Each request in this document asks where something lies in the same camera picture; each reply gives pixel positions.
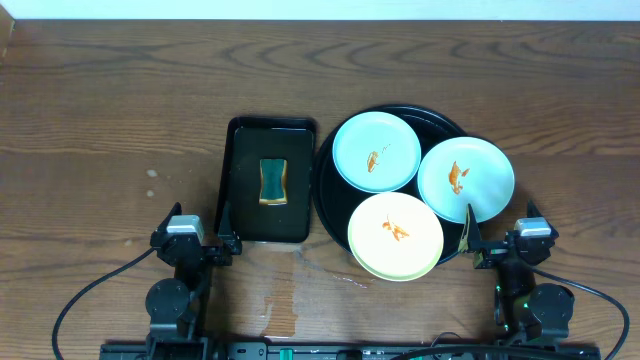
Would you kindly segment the green and yellow sponge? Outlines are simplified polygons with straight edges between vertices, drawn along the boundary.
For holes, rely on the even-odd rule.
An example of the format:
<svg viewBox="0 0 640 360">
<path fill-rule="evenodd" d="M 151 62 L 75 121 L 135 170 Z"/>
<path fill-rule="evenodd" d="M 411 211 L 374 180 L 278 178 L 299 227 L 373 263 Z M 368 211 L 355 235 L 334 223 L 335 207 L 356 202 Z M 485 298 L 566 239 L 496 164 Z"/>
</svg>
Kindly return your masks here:
<svg viewBox="0 0 640 360">
<path fill-rule="evenodd" d="M 260 160 L 260 205 L 284 205 L 287 203 L 286 159 L 267 158 Z"/>
</svg>

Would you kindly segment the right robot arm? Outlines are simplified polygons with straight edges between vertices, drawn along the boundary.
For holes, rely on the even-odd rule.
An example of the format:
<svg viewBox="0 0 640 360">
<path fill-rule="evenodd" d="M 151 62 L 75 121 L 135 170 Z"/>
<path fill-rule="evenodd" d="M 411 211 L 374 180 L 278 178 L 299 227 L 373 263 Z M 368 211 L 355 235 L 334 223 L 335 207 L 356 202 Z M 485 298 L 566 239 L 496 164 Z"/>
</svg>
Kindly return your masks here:
<svg viewBox="0 0 640 360">
<path fill-rule="evenodd" d="M 494 319 L 505 330 L 501 344 L 545 347 L 568 337 L 573 293 L 561 285 L 538 284 L 534 276 L 534 267 L 550 257 L 557 238 L 556 229 L 532 202 L 527 216 L 500 241 L 484 240 L 473 208 L 466 208 L 459 251 L 474 255 L 476 269 L 497 273 Z"/>
</svg>

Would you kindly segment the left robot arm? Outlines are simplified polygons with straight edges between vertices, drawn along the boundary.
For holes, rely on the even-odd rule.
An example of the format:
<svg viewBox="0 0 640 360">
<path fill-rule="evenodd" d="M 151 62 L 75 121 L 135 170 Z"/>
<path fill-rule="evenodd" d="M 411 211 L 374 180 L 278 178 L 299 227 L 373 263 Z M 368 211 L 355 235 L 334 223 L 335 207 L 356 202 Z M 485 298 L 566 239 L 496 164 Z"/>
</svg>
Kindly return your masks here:
<svg viewBox="0 0 640 360">
<path fill-rule="evenodd" d="M 174 276 L 157 282 L 149 290 L 146 310 L 150 315 L 150 338 L 177 343 L 195 340 L 204 325 L 211 272 L 229 266 L 242 253 L 242 243 L 231 226 L 231 206 L 223 207 L 219 224 L 220 245 L 202 243 L 204 230 L 197 215 L 184 215 L 175 203 L 151 234 L 150 245 L 157 257 L 174 269 Z"/>
</svg>

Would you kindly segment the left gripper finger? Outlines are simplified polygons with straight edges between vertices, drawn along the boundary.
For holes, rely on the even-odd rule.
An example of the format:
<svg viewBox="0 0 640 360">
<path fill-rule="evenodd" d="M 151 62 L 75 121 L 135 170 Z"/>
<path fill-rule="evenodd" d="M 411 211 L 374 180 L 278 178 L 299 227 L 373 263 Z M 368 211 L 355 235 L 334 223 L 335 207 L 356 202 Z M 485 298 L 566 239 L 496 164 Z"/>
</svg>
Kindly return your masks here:
<svg viewBox="0 0 640 360">
<path fill-rule="evenodd" d="M 241 254 L 243 250 L 242 242 L 239 236 L 233 230 L 231 218 L 231 204 L 229 201 L 224 203 L 222 209 L 218 212 L 216 234 L 222 241 L 223 245 L 231 254 Z"/>
<path fill-rule="evenodd" d="M 179 202 L 176 202 L 168 215 L 164 218 L 164 220 L 157 226 L 155 232 L 156 233 L 166 233 L 167 227 L 174 216 L 180 216 L 182 214 L 182 206 Z"/>
</svg>

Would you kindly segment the yellow plate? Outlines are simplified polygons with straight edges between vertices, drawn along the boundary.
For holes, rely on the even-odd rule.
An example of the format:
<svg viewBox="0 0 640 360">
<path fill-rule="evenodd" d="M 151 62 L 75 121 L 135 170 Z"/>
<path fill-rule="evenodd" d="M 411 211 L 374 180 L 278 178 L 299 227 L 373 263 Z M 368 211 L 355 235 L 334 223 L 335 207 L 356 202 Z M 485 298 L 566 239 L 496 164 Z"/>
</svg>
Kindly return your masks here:
<svg viewBox="0 0 640 360">
<path fill-rule="evenodd" d="M 394 282 L 426 275 L 444 248 L 442 225 L 431 208 L 399 192 L 376 194 L 358 205 L 349 219 L 347 238 L 364 269 Z"/>
</svg>

